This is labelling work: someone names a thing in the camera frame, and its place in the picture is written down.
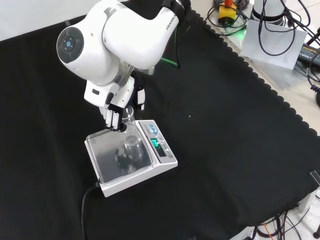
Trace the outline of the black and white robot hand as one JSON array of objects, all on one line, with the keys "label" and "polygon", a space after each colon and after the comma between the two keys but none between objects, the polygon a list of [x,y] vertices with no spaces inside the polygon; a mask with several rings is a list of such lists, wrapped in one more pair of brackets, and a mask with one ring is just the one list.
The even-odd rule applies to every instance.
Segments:
[{"label": "black and white robot hand", "polygon": [[99,108],[108,130],[124,132],[127,129],[127,124],[123,122],[125,109],[131,106],[136,111],[145,110],[145,83],[135,70],[123,86],[115,82],[98,86],[88,81],[84,99]]}]

